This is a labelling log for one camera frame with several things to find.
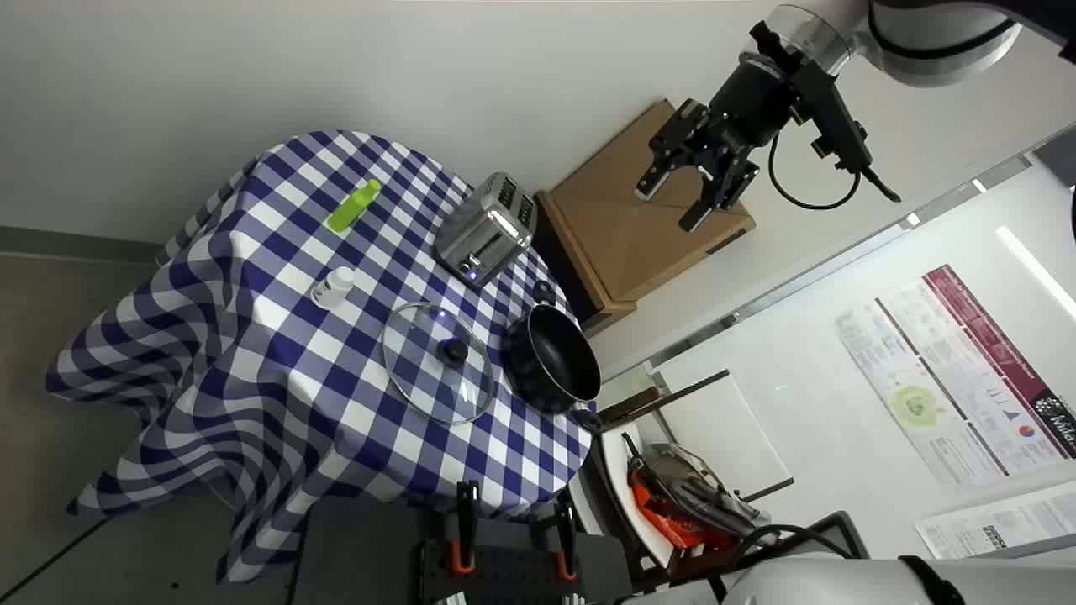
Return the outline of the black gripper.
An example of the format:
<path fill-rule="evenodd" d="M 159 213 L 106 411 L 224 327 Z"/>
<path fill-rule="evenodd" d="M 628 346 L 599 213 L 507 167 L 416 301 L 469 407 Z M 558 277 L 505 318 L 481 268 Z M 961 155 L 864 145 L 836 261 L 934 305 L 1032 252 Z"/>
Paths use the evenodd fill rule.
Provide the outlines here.
<path fill-rule="evenodd" d="M 709 215 L 737 202 L 737 172 L 742 172 L 749 152 L 762 149 L 787 120 L 792 85 L 785 70 L 762 54 L 742 54 L 705 106 L 685 97 L 653 136 L 653 163 L 635 181 L 635 196 L 649 202 L 677 167 L 700 167 L 705 181 L 679 220 L 684 231 L 696 231 Z"/>

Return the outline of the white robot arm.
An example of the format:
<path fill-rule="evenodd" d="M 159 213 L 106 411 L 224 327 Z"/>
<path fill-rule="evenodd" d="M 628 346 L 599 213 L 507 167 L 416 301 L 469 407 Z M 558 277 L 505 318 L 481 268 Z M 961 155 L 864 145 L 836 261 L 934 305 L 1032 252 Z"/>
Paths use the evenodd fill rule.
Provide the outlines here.
<path fill-rule="evenodd" d="M 649 137 L 635 196 L 649 202 L 672 172 L 693 167 L 703 190 L 679 229 L 696 231 L 742 199 L 760 172 L 753 152 L 762 149 L 769 186 L 805 213 L 834 213 L 864 181 L 898 202 L 876 172 L 864 125 L 836 91 L 845 63 L 864 56 L 898 85 L 942 87 L 998 63 L 1024 29 L 1052 41 L 1067 63 L 1076 60 L 1076 0 L 787 0 L 749 27 L 719 91 L 684 101 Z M 809 120 L 815 155 L 852 175 L 842 199 L 807 202 L 779 186 L 776 145 L 792 120 Z"/>

